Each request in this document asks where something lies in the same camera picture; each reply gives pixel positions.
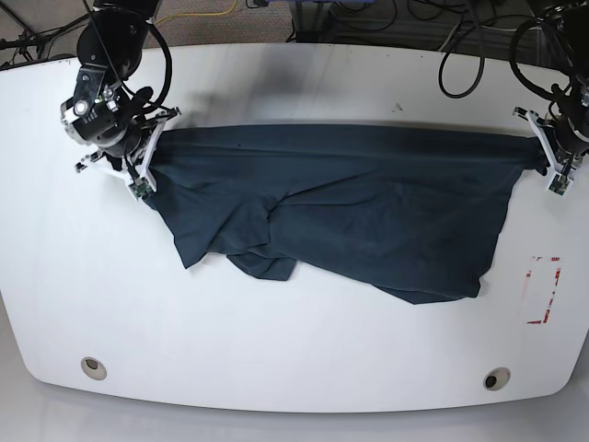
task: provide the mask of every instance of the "cable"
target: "cable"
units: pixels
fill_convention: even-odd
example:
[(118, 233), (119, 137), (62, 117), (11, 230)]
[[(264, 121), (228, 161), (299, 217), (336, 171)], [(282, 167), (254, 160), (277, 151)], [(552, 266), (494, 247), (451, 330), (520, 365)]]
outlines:
[(470, 14), (470, 16), (472, 17), (472, 21), (475, 24), (475, 28), (476, 30), (479, 32), (479, 70), (477, 72), (477, 76), (475, 77), (475, 81), (472, 83), (472, 85), (465, 90), (464, 92), (461, 92), (459, 94), (452, 94), (450, 92), (448, 92), (444, 86), (444, 66), (445, 66), (445, 62), (448, 60), (448, 57), (450, 56), (451, 51), (448, 51), (445, 55), (444, 58), (442, 59), (442, 62), (440, 63), (440, 69), (438, 70), (438, 85), (440, 87), (440, 90), (442, 90), (442, 93), (444, 95), (446, 95), (447, 97), (449, 97), (450, 99), (463, 99), (464, 97), (469, 96), (478, 86), (480, 83), (480, 80), (482, 79), (482, 74), (485, 70), (485, 39), (483, 36), (483, 30), (480, 24), (480, 20), (479, 20), (479, 16), (477, 15), (477, 11), (475, 10), (474, 6), (472, 5), (472, 0), (467, 0), (467, 4), (468, 4), (468, 12)]
[(291, 32), (291, 35), (289, 35), (288, 37), (286, 37), (286, 43), (290, 43), (291, 41), (295, 40), (295, 34), (296, 34), (296, 27), (295, 27), (295, 21), (291, 20), (291, 23), (293, 24), (293, 31)]
[(364, 11), (366, 8), (368, 8), (368, 7), (371, 5), (371, 3), (365, 2), (365, 3), (363, 3), (363, 4), (362, 4), (362, 6), (360, 6), (360, 8), (358, 8), (358, 9), (354, 9), (353, 7), (346, 6), (346, 5), (345, 5), (344, 3), (342, 3), (342, 2), (337, 2), (337, 5), (338, 5), (338, 6), (339, 6), (341, 9), (343, 9), (344, 11), (346, 11), (346, 12), (348, 12), (348, 13), (350, 13), (350, 14), (357, 14), (357, 13), (359, 13), (359, 12), (362, 12), (362, 11)]
[(452, 30), (442, 43), (442, 46), (438, 48), (438, 52), (442, 52), (444, 50), (445, 46), (454, 38), (454, 35), (460, 30), (460, 27), (462, 26), (463, 22), (464, 16), (460, 16), (460, 21), (458, 21), (458, 23), (456, 23), (456, 25), (452, 28)]
[[(493, 20), (499, 20), (499, 19), (503, 19), (503, 18), (519, 18), (519, 17), (527, 18), (527, 19), (532, 18), (530, 16), (525, 16), (525, 15), (522, 15), (522, 14), (506, 14), (504, 16), (497, 16), (497, 17), (489, 18), (487, 20), (483, 20), (483, 21), (480, 22), (480, 25), (481, 26), (482, 25), (487, 25), (488, 23), (491, 23)], [(463, 39), (465, 39), (473, 30), (476, 30), (476, 27), (473, 26), (473, 27), (467, 29), (464, 33), (460, 33), (458, 35), (458, 37), (456, 38), (456, 40), (452, 43), (452, 45), (450, 46), (450, 48), (446, 51), (446, 53), (444, 55), (444, 58), (442, 59), (442, 62), (440, 63), (440, 68), (439, 68), (439, 71), (438, 71), (438, 84), (439, 85), (442, 84), (442, 73), (444, 71), (444, 66), (445, 66), (445, 63), (446, 63), (448, 57), (450, 56), (450, 54), (452, 52), (454, 52), (456, 50), (456, 47), (458, 46), (458, 44), (460, 44), (460, 42)]]
[(515, 60), (515, 56), (517, 54), (517, 46), (519, 45), (519, 41), (524, 36), (525, 32), (529, 29), (532, 29), (534, 26), (538, 24), (538, 20), (535, 18), (531, 18), (528, 21), (522, 23), (517, 31), (515, 32), (512, 40), (509, 44), (509, 65), (512, 68), (512, 72), (515, 75), (515, 78), (519, 80), (519, 82), (524, 85), (528, 90), (534, 92), (536, 95), (540, 96), (543, 99), (548, 101), (556, 101), (555, 95), (551, 92), (548, 92), (546, 89), (535, 85), (530, 80), (528, 80), (522, 71), (520, 71), (519, 66), (517, 65), (517, 61)]
[(222, 16), (226, 16), (227, 14), (231, 14), (235, 8), (237, 7), (237, 4), (239, 3), (239, 0), (235, 0), (235, 2), (233, 3), (233, 5), (231, 7), (229, 7), (229, 9), (227, 9), (226, 11), (221, 11), (221, 12), (180, 12), (178, 14), (172, 14), (170, 16), (166, 16), (163, 18), (160, 18), (158, 21), (156, 21), (156, 25), (161, 25), (162, 23), (171, 20), (172, 18), (180, 18), (180, 17), (222, 17)]
[(494, 0), (489, 0), (489, 4), (491, 5), (492, 20), (493, 20), (491, 22), (491, 26), (493, 26), (495, 23), (497, 23), (497, 7), (495, 6)]
[[(72, 30), (73, 27), (76, 25), (86, 21), (87, 14), (83, 15), (82, 17), (77, 18), (76, 20), (68, 23), (67, 25), (61, 26), (59, 28), (47, 29), (41, 32), (37, 32), (31, 35), (28, 35), (24, 39), (19, 39), (16, 41), (3, 41), (0, 40), (0, 51), (3, 49), (12, 49), (12, 48), (27, 48), (29, 46), (36, 46), (37, 47), (37, 55), (38, 59), (40, 60), (40, 54), (42, 53), (43, 47), (50, 41), (57, 37), (61, 37), (62, 35), (67, 34)], [(52, 32), (50, 35), (42, 35), (48, 32)]]
[(415, 18), (417, 20), (421, 20), (421, 21), (435, 20), (435, 19), (437, 19), (438, 17), (440, 17), (444, 13), (444, 10), (442, 8), (438, 8), (438, 11), (435, 14), (433, 14), (432, 16), (430, 16), (430, 17), (420, 17), (417, 14), (415, 14), (415, 12), (413, 12), (411, 10), (411, 6), (410, 5), (411, 5), (411, 0), (407, 0), (407, 12), (409, 12), (410, 15), (413, 18)]
[(100, 36), (100, 31), (98, 30), (98, 26), (96, 24), (96, 21), (94, 20), (94, 17), (92, 17), (92, 11), (90, 10), (90, 6), (88, 6), (87, 0), (82, 0), (82, 3), (84, 4), (84, 7), (86, 8), (86, 11), (88, 13), (88, 18), (90, 20), (90, 23), (92, 24), (92, 27), (94, 28), (94, 31), (96, 32), (96, 36), (98, 38), (98, 41), (100, 42), (100, 46), (102, 47), (102, 50), (104, 51), (105, 55), (107, 56), (107, 60), (109, 61), (110, 69), (112, 69), (112, 72), (114, 73), (117, 81), (121, 83), (122, 88), (128, 94), (130, 94), (134, 98), (137, 98), (137, 99), (141, 100), (144, 104), (151, 105), (151, 107), (145, 108), (143, 110), (143, 115), (146, 115), (147, 113), (149, 113), (149, 112), (147, 112), (147, 110), (151, 110), (152, 108), (159, 108), (159, 109), (162, 109), (164, 111), (171, 112), (171, 109), (169, 109), (169, 108), (167, 108), (165, 106), (162, 106), (161, 103), (166, 98), (166, 96), (164, 94), (164, 91), (166, 91), (166, 94), (167, 94), (167, 92), (169, 91), (169, 85), (171, 84), (171, 77), (172, 77), (172, 57), (171, 57), (171, 54), (169, 53), (169, 48), (166, 45), (166, 41), (164, 41), (164, 38), (159, 33), (159, 31), (157, 30), (156, 26), (149, 24), (148, 25), (148, 30), (152, 33), (152, 35), (157, 40), (157, 42), (160, 43), (160, 45), (161, 45), (161, 41), (164, 42), (164, 44), (162, 45), (162, 51), (164, 52), (164, 56), (166, 57), (166, 77), (164, 79), (164, 87), (162, 88), (162, 92), (159, 94), (159, 97), (156, 100), (156, 102), (160, 101), (159, 104), (157, 104), (157, 105), (155, 103), (149, 101), (148, 99), (143, 99), (143, 98), (139, 97), (136, 93), (134, 93), (132, 90), (130, 90), (127, 87), (127, 85), (125, 85), (125, 83), (122, 81), (121, 77), (119, 76), (119, 73), (117, 72), (117, 70), (114, 67), (114, 63), (110, 59), (110, 55), (109, 55), (109, 52), (107, 51), (107, 47), (104, 44), (104, 41), (102, 40), (102, 37)]
[(367, 29), (367, 28), (358, 28), (354, 25), (350, 25), (348, 23), (346, 23), (345, 21), (340, 21), (336, 16), (334, 16), (333, 14), (331, 14), (331, 16), (335, 19), (336, 22), (340, 23), (341, 25), (350, 28), (350, 29), (354, 29), (354, 30), (358, 30), (360, 32), (380, 32), (382, 30), (388, 29), (391, 26), (393, 26), (393, 24), (395, 23), (395, 20), (397, 19), (397, 2), (395, 0), (391, 0), (393, 2), (393, 6), (395, 7), (395, 14), (393, 15), (393, 17), (390, 19), (390, 21), (382, 28), (378, 28), (378, 29)]
[(60, 37), (62, 37), (62, 36), (64, 36), (64, 35), (66, 35), (66, 34), (69, 34), (70, 32), (73, 32), (73, 31), (75, 31), (75, 30), (77, 30), (77, 29), (83, 28), (85, 25), (86, 25), (86, 24), (79, 25), (79, 26), (77, 26), (77, 27), (75, 27), (75, 28), (71, 28), (71, 29), (67, 30), (67, 32), (65, 32), (65, 33), (63, 33), (63, 34), (60, 34), (60, 35), (58, 35), (57, 37), (55, 37), (55, 38), (52, 40), (52, 42), (49, 44), (49, 49), (47, 50), (47, 54), (45, 55), (45, 60), (49, 61), (49, 56), (50, 56), (50, 55), (51, 55), (51, 53), (52, 53), (52, 47), (53, 47), (53, 44), (55, 43), (55, 41), (56, 41), (57, 39), (59, 39)]
[(564, 95), (569, 91), (569, 89), (572, 87), (572, 82), (569, 81), (569, 84), (567, 85), (566, 88), (564, 88), (561, 93), (550, 102), (549, 104), (549, 114), (552, 117), (552, 120), (556, 121), (556, 116), (554, 115), (554, 112), (552, 111), (552, 107), (556, 104), (556, 102), (561, 99), (562, 97), (564, 97)]
[(15, 49), (14, 53), (12, 54), (12, 59), (10, 60), (10, 62), (8, 64), (10, 64), (10, 65), (15, 64), (15, 58), (17, 58), (17, 54), (18, 54), (18, 48)]
[(465, 4), (460, 4), (460, 5), (451, 5), (451, 6), (444, 6), (444, 5), (440, 5), (439, 3), (435, 3), (431, 0), (413, 0), (416, 3), (421, 3), (423, 5), (430, 5), (430, 6), (435, 6), (439, 9), (443, 9), (444, 11), (447, 12), (452, 12), (453, 14), (465, 14), (467, 11), (465, 10), (455, 10), (455, 7), (462, 7), (465, 6)]

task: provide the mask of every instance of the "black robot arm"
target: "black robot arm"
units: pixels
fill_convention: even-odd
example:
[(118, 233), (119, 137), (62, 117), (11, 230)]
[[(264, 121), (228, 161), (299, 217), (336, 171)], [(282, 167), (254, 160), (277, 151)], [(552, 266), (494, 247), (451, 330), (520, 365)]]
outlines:
[[(534, 18), (515, 32), (510, 45), (509, 62), (516, 78), (536, 95), (550, 102), (551, 119), (547, 128), (550, 142), (560, 162), (571, 163), (589, 149), (589, 6), (570, 0), (527, 0)], [(515, 55), (524, 33), (540, 26), (551, 47), (556, 49), (555, 63), (569, 78), (569, 85), (550, 90), (535, 85), (517, 66)], [(557, 105), (560, 115), (552, 112)]]
[[(101, 155), (124, 159), (132, 174), (130, 158), (146, 144), (157, 123), (146, 116), (158, 109), (168, 118), (176, 114), (162, 106), (171, 85), (172, 58), (152, 20), (160, 2), (95, 1), (95, 10), (88, 9), (90, 23), (77, 43), (82, 66), (74, 95), (62, 105), (62, 121), (72, 138), (80, 144), (96, 145)], [(166, 58), (164, 86), (153, 102), (152, 88), (132, 92), (124, 84), (141, 62), (148, 33)], [(77, 169), (84, 169), (84, 165), (77, 165)]]

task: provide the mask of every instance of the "metal bracket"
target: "metal bracket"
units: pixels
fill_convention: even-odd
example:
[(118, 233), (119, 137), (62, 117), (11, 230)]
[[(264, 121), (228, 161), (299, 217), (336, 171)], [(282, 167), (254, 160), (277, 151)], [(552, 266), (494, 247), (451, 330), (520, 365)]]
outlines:
[[(177, 115), (178, 113), (179, 111), (175, 110), (174, 115)], [(95, 152), (92, 155), (86, 155), (84, 158), (82, 158), (80, 162), (75, 165), (75, 171), (79, 173), (84, 169), (94, 169), (123, 180), (133, 198), (136, 201), (143, 200), (150, 193), (157, 192), (156, 179), (149, 171), (149, 164), (151, 163), (154, 152), (156, 151), (157, 140), (164, 132), (164, 126), (166, 125), (166, 122), (169, 120), (169, 118), (171, 117), (165, 113), (160, 114), (159, 117), (156, 117), (157, 125), (153, 129), (149, 139), (147, 140), (147, 143), (145, 144), (145, 147), (143, 148), (144, 153), (141, 164), (139, 164), (139, 166), (136, 168), (139, 175), (137, 179), (133, 179), (128, 170), (118, 171), (104, 164), (99, 164), (98, 161), (104, 157), (103, 153), (100, 151)]]
[(515, 108), (514, 115), (527, 120), (530, 124), (530, 127), (532, 128), (532, 131), (534, 132), (534, 135), (537, 136), (538, 140), (540, 140), (540, 144), (544, 150), (544, 155), (546, 155), (550, 165), (548, 168), (548, 184), (546, 186), (547, 191), (554, 192), (564, 198), (574, 184), (574, 180), (571, 177), (572, 172), (569, 172), (568, 174), (562, 173), (564, 166), (559, 163), (554, 156), (554, 152), (550, 146), (550, 141), (546, 137), (546, 133), (544, 132), (543, 128), (547, 122), (540, 118), (539, 115), (533, 110)]
[(84, 117), (89, 114), (102, 90), (106, 75), (105, 67), (82, 66), (77, 73), (74, 90), (74, 114)]

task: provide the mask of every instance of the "black cable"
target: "black cable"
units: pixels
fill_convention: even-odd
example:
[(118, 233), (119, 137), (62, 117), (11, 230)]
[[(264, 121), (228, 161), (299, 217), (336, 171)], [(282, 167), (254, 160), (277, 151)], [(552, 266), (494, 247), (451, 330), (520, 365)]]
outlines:
[(33, 61), (33, 57), (30, 55), (29, 50), (27, 49), (23, 49), (21, 50), (22, 52), (20, 53), (23, 57), (25, 57), (25, 60), (27, 60), (28, 62), (32, 62)]
[(337, 5), (338, 5), (338, 6), (339, 6), (341, 9), (343, 9), (344, 11), (346, 11), (346, 12), (348, 12), (348, 13), (350, 13), (350, 14), (357, 14), (357, 13), (359, 13), (359, 12), (362, 12), (362, 11), (364, 11), (365, 9), (367, 9), (367, 8), (368, 8), (368, 7), (371, 5), (371, 3), (365, 2), (365, 3), (363, 3), (363, 4), (362, 4), (362, 6), (360, 6), (358, 9), (354, 9), (353, 7), (346, 6), (346, 5), (345, 5), (344, 3), (342, 3), (342, 2), (338, 2), (338, 3), (337, 3)]
[(358, 28), (354, 25), (350, 25), (348, 23), (346, 23), (345, 21), (341, 21), (339, 20), (336, 16), (331, 15), (336, 22), (340, 23), (341, 25), (350, 28), (350, 29), (354, 29), (354, 30), (358, 30), (360, 32), (380, 32), (382, 30), (386, 30), (388, 28), (390, 28), (391, 26), (393, 26), (393, 24), (395, 23), (395, 20), (397, 20), (397, 2), (395, 0), (391, 0), (393, 2), (393, 6), (395, 7), (395, 14), (393, 15), (393, 17), (390, 19), (390, 21), (382, 28), (378, 28), (378, 29), (367, 29), (367, 28)]
[(74, 31), (75, 31), (75, 30), (77, 30), (77, 29), (83, 28), (85, 25), (86, 25), (86, 24), (84, 24), (84, 25), (79, 25), (79, 26), (78, 26), (78, 27), (76, 27), (76, 28), (71, 28), (71, 29), (67, 30), (67, 32), (65, 32), (64, 34), (61, 34), (61, 35), (59, 35), (59, 36), (55, 37), (55, 38), (54, 38), (54, 39), (51, 41), (51, 43), (49, 44), (49, 49), (47, 50), (47, 54), (45, 55), (45, 60), (49, 61), (49, 57), (50, 57), (50, 55), (51, 55), (51, 53), (52, 53), (52, 47), (53, 47), (53, 44), (55, 43), (55, 41), (56, 41), (57, 39), (59, 39), (60, 37), (62, 37), (62, 36), (64, 36), (64, 35), (66, 35), (66, 34), (68, 34), (68, 33), (70, 33), (70, 32), (74, 32)]
[(117, 72), (117, 70), (114, 67), (114, 63), (110, 59), (110, 55), (109, 55), (109, 52), (107, 51), (107, 47), (104, 44), (104, 41), (102, 40), (102, 37), (100, 36), (100, 31), (98, 30), (98, 26), (96, 24), (96, 21), (94, 20), (94, 17), (92, 16), (92, 11), (90, 10), (90, 6), (88, 6), (87, 0), (82, 0), (82, 3), (84, 4), (84, 7), (86, 8), (86, 11), (88, 13), (88, 18), (90, 20), (90, 23), (92, 24), (92, 27), (94, 28), (94, 31), (96, 32), (96, 36), (98, 38), (98, 41), (100, 42), (100, 46), (102, 47), (102, 50), (104, 51), (105, 55), (107, 56), (107, 60), (109, 61), (110, 69), (112, 69), (112, 72), (114, 73), (117, 81), (121, 83), (122, 88), (128, 94), (132, 95), (134, 98), (137, 98), (137, 99), (141, 100), (144, 104), (149, 104), (150, 105), (150, 107), (145, 108), (142, 111), (142, 114), (143, 115), (146, 115), (147, 113), (153, 112), (153, 110), (151, 110), (151, 109), (157, 109), (157, 108), (162, 109), (164, 111), (171, 112), (171, 109), (169, 109), (169, 108), (167, 108), (165, 106), (162, 106), (161, 105), (161, 102), (163, 102), (164, 99), (166, 99), (166, 94), (169, 91), (169, 85), (171, 84), (171, 77), (172, 77), (172, 63), (171, 62), (172, 62), (172, 57), (171, 57), (171, 54), (169, 53), (169, 48), (168, 48), (166, 42), (163, 40), (164, 38), (159, 33), (159, 31), (156, 29), (156, 27), (154, 25), (151, 25), (150, 24), (148, 26), (148, 30), (152, 33), (152, 35), (154, 36), (154, 38), (156, 38), (157, 42), (160, 45), (162, 44), (161, 41), (164, 42), (164, 44), (162, 45), (162, 51), (164, 52), (164, 56), (166, 57), (166, 76), (164, 78), (164, 87), (162, 88), (162, 92), (160, 93), (159, 97), (156, 100), (156, 102), (158, 102), (158, 101), (161, 100), (161, 102), (159, 104), (157, 104), (157, 105), (154, 102), (151, 102), (148, 99), (143, 99), (141, 97), (138, 97), (137, 94), (135, 92), (133, 92), (132, 90), (130, 90), (127, 87), (127, 85), (125, 85), (125, 83), (122, 81), (121, 77), (119, 76), (119, 73)]
[(475, 81), (467, 90), (459, 94), (452, 94), (448, 92), (444, 87), (444, 66), (452, 51), (446, 52), (444, 58), (442, 59), (442, 62), (440, 63), (440, 69), (438, 70), (438, 85), (440, 86), (440, 90), (442, 90), (442, 93), (444, 93), (444, 95), (446, 95), (450, 99), (463, 99), (464, 97), (469, 96), (479, 86), (480, 80), (482, 79), (482, 74), (485, 70), (485, 39), (483, 36), (482, 26), (480, 24), (479, 16), (477, 15), (477, 11), (472, 5), (472, 0), (467, 0), (467, 4), (468, 12), (472, 16), (472, 21), (475, 24), (475, 29), (479, 33), (479, 70), (477, 71)]
[(509, 65), (512, 68), (512, 72), (515, 75), (515, 78), (524, 85), (528, 90), (534, 92), (539, 97), (546, 99), (548, 101), (556, 101), (555, 95), (551, 92), (548, 92), (543, 87), (535, 85), (530, 80), (528, 80), (522, 71), (520, 71), (519, 66), (517, 65), (517, 61), (515, 60), (515, 56), (517, 55), (517, 47), (519, 45), (519, 41), (524, 36), (525, 32), (529, 29), (532, 29), (534, 26), (541, 25), (541, 22), (535, 18), (531, 18), (528, 21), (522, 23), (514, 33), (511, 42), (509, 43)]
[(344, 41), (349, 41), (349, 40), (358, 41), (361, 44), (366, 44), (369, 46), (382, 46), (382, 47), (386, 47), (386, 48), (403, 48), (403, 49), (413, 49), (413, 50), (417, 50), (417, 51), (428, 51), (426, 49), (416, 48), (416, 47), (409, 46), (408, 44), (403, 44), (403, 43), (379, 43), (376, 41), (370, 41), (370, 40), (364, 39), (362, 37), (357, 37), (355, 35), (339, 36), (334, 41), (332, 41), (332, 43), (333, 44), (344, 43)]
[(166, 40), (159, 32), (159, 30), (157, 30), (156, 25), (153, 25), (151, 23), (147, 24), (147, 30), (149, 30), (151, 35), (154, 36), (154, 39), (156, 39), (157, 43), (162, 49), (162, 52), (164, 53), (164, 58), (166, 59), (166, 72), (164, 74), (164, 86), (162, 86), (162, 90), (159, 93), (159, 96), (157, 97), (156, 101), (154, 101), (151, 104), (150, 107), (142, 110), (143, 115), (154, 112), (157, 109), (170, 111), (169, 108), (163, 107), (162, 104), (164, 103), (164, 100), (167, 97), (167, 93), (169, 92), (169, 89), (172, 85), (172, 54), (169, 51), (169, 47), (167, 46)]
[(438, 8), (438, 11), (435, 14), (433, 14), (432, 16), (420, 17), (414, 11), (411, 10), (411, 1), (415, 1), (415, 0), (407, 0), (407, 12), (409, 12), (410, 15), (417, 20), (420, 20), (420, 21), (436, 20), (438, 17), (440, 17), (444, 13), (444, 10), (440, 7), (440, 8)]
[[(3, 49), (27, 48), (29, 46), (37, 46), (37, 51), (39, 51), (40, 48), (42, 48), (45, 44), (51, 42), (53, 39), (57, 37), (61, 37), (62, 35), (70, 32), (71, 28), (82, 23), (83, 21), (86, 21), (86, 19), (87, 14), (77, 18), (76, 20), (72, 21), (71, 23), (68, 23), (67, 25), (61, 26), (59, 28), (47, 29), (41, 32), (37, 32), (35, 34), (29, 35), (25, 39), (19, 39), (15, 41), (0, 40), (0, 51), (2, 51)], [(53, 31), (53, 34), (42, 35)]]
[(494, 26), (495, 23), (497, 22), (497, 7), (495, 6), (494, 0), (489, 0), (489, 3), (491, 4), (492, 20), (493, 20), (489, 26)]
[(549, 55), (552, 60), (552, 63), (556, 66), (556, 68), (561, 71), (566, 76), (574, 76), (575, 69), (571, 62), (571, 57), (565, 53), (565, 57), (563, 60), (562, 53), (559, 53), (558, 49), (563, 50), (561, 41), (558, 37), (548, 33), (545, 33), (544, 36), (546, 37), (546, 47), (549, 49)]
[(554, 105), (557, 103), (557, 101), (559, 99), (561, 99), (562, 97), (565, 96), (565, 94), (569, 91), (569, 89), (572, 87), (572, 82), (570, 81), (569, 84), (567, 85), (566, 88), (564, 88), (561, 93), (550, 102), (549, 104), (549, 114), (552, 117), (552, 120), (556, 121), (556, 116), (554, 115), (554, 112), (552, 111), (552, 108), (554, 107)]
[(465, 4), (444, 6), (444, 5), (440, 5), (439, 3), (435, 3), (435, 2), (433, 2), (431, 0), (413, 0), (413, 1), (415, 1), (416, 3), (421, 3), (423, 5), (435, 6), (438, 9), (442, 9), (442, 10), (444, 10), (446, 12), (452, 12), (453, 14), (462, 15), (462, 14), (466, 14), (466, 12), (467, 12), (466, 10), (462, 10), (462, 9), (456, 10), (455, 9), (455, 7), (463, 7), (463, 6), (465, 6)]
[[(491, 23), (493, 20), (497, 21), (500, 19), (504, 19), (504, 18), (527, 18), (530, 19), (532, 17), (530, 16), (525, 16), (522, 14), (506, 14), (503, 16), (497, 16), (497, 17), (493, 17), (493, 18), (489, 18), (486, 20), (483, 20), (480, 22), (481, 26), (487, 26), (489, 23)], [(454, 43), (452, 43), (452, 45), (450, 46), (450, 48), (446, 51), (444, 58), (442, 59), (442, 62), (440, 63), (440, 68), (438, 71), (438, 84), (441, 85), (442, 84), (442, 73), (444, 71), (444, 66), (445, 63), (448, 59), (448, 57), (450, 56), (450, 54), (452, 52), (454, 52), (456, 50), (456, 48), (458, 47), (458, 44), (460, 44), (460, 42), (465, 39), (473, 30), (476, 30), (476, 27), (472, 27), (469, 28), (467, 31), (465, 31), (464, 33), (461, 33), (454, 41)]]
[(15, 58), (17, 58), (17, 54), (18, 54), (18, 48), (15, 49), (14, 53), (12, 54), (12, 59), (10, 60), (11, 65), (14, 65), (15, 63)]
[(293, 25), (293, 31), (291, 32), (291, 35), (286, 37), (286, 41), (285, 41), (286, 43), (290, 43), (291, 41), (293, 41), (295, 39), (295, 34), (296, 34), (295, 21), (291, 20), (291, 23)]

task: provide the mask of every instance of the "floor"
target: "floor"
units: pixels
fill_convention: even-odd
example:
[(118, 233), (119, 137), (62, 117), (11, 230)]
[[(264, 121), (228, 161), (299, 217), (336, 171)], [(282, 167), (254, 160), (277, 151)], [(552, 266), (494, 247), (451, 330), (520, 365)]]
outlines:
[[(33, 30), (62, 26), (84, 15), (81, 0), (2, 0)], [(158, 17), (178, 12), (216, 12), (228, 9), (234, 0), (164, 0)], [(246, 43), (285, 41), (292, 30), (286, 2), (272, 2), (268, 7), (249, 9), (239, 0), (231, 14), (224, 17), (190, 17), (170, 20), (159, 26), (170, 46), (189, 44)], [(82, 29), (68, 34), (52, 47), (52, 54), (75, 53)], [(0, 10), (0, 39), (15, 40), (20, 27)], [(154, 46), (151, 41), (147, 47)], [(12, 58), (13, 51), (0, 52), (0, 64)]]
[[(2, 0), (20, 16), (33, 30), (41, 31), (62, 26), (85, 12), (81, 0)], [(254, 0), (248, 0), (250, 6)], [(178, 12), (216, 12), (227, 10), (234, 0), (164, 0), (158, 17)], [(268, 7), (248, 8), (246, 0), (238, 0), (236, 9), (223, 17), (184, 17), (176, 18), (159, 25), (159, 29), (170, 46), (190, 44), (216, 44), (238, 42), (280, 42), (291, 34), (292, 23), (289, 2), (275, 0)], [(444, 3), (457, 4), (459, 0), (444, 0)], [(347, 14), (339, 6), (332, 6), (331, 12), (339, 21), (353, 23), (356, 28), (384, 27), (395, 15), (395, 23), (385, 31), (377, 33), (358, 32), (349, 26), (331, 21), (323, 34), (324, 41), (350, 44), (398, 45), (417, 49), (435, 50), (458, 20), (458, 15), (444, 13), (432, 21), (419, 21), (407, 10), (409, 0), (375, 0), (375, 3), (360, 14)], [(357, 8), (359, 3), (348, 3)], [(480, 17), (491, 16), (490, 0), (477, 0)], [(411, 2), (411, 10), (422, 17), (431, 16), (435, 11), (430, 6)], [(497, 7), (499, 14), (529, 14), (525, 0), (505, 0)], [(498, 22), (497, 27), (513, 28), (521, 18)], [(14, 40), (21, 29), (8, 16), (0, 11), (0, 39)], [(51, 55), (75, 54), (75, 44), (82, 29), (61, 37), (51, 47)], [(461, 44), (459, 52), (478, 53), (478, 41), (473, 33)], [(506, 48), (511, 38), (510, 32), (487, 31), (487, 55), (491, 58), (506, 58)], [(522, 47), (527, 51), (522, 62), (545, 65), (540, 61), (537, 36), (526, 35)], [(146, 47), (155, 46), (148, 40)], [(14, 52), (0, 52), (0, 64), (10, 61)], [(24, 62), (17, 55), (15, 61)]]

